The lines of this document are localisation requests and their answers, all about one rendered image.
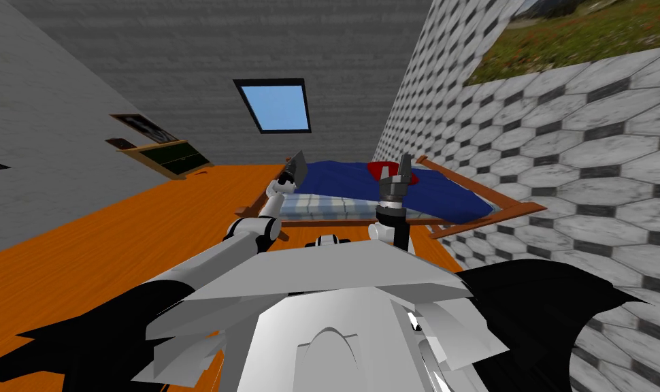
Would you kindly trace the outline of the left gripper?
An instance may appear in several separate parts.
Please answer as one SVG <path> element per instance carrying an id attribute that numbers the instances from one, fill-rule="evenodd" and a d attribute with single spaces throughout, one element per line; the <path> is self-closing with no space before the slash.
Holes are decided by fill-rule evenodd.
<path id="1" fill-rule="evenodd" d="M 291 157 L 278 177 L 278 185 L 292 184 L 296 188 L 302 185 L 308 173 L 308 166 L 303 151 Z"/>

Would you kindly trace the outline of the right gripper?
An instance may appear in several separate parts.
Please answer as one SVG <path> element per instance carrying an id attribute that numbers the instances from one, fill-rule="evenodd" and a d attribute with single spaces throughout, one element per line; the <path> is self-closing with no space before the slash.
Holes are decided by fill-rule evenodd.
<path id="1" fill-rule="evenodd" d="M 391 176 L 390 167 L 384 165 L 380 172 L 379 184 L 379 204 L 381 206 L 401 206 L 404 197 L 407 195 L 412 177 L 412 156 L 410 153 L 404 153 L 399 160 L 397 174 Z"/>

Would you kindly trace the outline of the wooden bed with blue blanket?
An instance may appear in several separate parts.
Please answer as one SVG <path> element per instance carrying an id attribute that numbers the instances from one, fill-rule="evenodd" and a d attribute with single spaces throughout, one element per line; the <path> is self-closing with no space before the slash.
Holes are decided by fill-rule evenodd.
<path id="1" fill-rule="evenodd" d="M 278 177 L 272 180 L 267 187 L 267 200 L 259 200 L 258 214 L 240 213 L 227 230 L 227 237 L 251 232 L 274 242 L 281 233 L 279 215 L 284 199 L 293 195 L 319 196 L 321 201 L 366 201 L 373 208 L 375 218 L 354 218 L 348 222 L 368 223 L 370 239 L 402 248 L 408 245 L 413 225 L 446 225 L 446 229 L 431 235 L 439 239 L 544 210 L 538 203 L 516 201 L 425 157 L 420 157 L 418 162 L 426 167 L 412 167 L 410 185 L 401 206 L 381 206 L 378 184 L 382 167 L 388 165 L 391 176 L 395 176 L 399 163 L 307 163 L 308 173 L 301 186 L 278 185 Z"/>

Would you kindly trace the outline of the black framed blue window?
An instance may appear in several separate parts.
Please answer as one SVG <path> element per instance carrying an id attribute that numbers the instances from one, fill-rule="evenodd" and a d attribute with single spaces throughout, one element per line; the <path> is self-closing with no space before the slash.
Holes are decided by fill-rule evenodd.
<path id="1" fill-rule="evenodd" d="M 261 134 L 311 133 L 303 78 L 235 79 Z"/>

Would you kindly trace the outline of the wooden cabinet with dark front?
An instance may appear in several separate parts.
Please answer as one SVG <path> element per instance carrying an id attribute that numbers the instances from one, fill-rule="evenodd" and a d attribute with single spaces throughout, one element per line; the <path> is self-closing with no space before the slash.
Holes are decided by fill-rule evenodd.
<path id="1" fill-rule="evenodd" d="M 118 151 L 171 180 L 186 180 L 189 174 L 214 166 L 186 140 Z"/>

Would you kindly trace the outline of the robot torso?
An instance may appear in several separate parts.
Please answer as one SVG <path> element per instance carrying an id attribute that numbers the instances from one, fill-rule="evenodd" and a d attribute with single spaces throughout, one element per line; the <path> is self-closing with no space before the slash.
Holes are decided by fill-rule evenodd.
<path id="1" fill-rule="evenodd" d="M 462 279 L 378 240 L 256 254 L 146 330 L 138 381 L 219 392 L 488 392 L 475 362 L 506 351 Z"/>

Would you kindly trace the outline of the dark framed wall picture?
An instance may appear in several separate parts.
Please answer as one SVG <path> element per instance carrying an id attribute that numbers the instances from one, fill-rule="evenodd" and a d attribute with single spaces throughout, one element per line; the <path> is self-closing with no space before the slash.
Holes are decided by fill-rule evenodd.
<path id="1" fill-rule="evenodd" d="M 164 131 L 142 114 L 110 114 L 110 116 L 158 144 L 178 141 L 178 138 Z"/>

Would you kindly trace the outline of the green landscape wall picture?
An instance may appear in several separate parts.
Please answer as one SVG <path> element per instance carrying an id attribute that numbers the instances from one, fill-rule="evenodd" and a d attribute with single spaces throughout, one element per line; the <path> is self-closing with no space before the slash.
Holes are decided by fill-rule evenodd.
<path id="1" fill-rule="evenodd" d="M 511 23 L 466 85 L 660 47 L 660 0 L 584 0 L 568 16 Z"/>

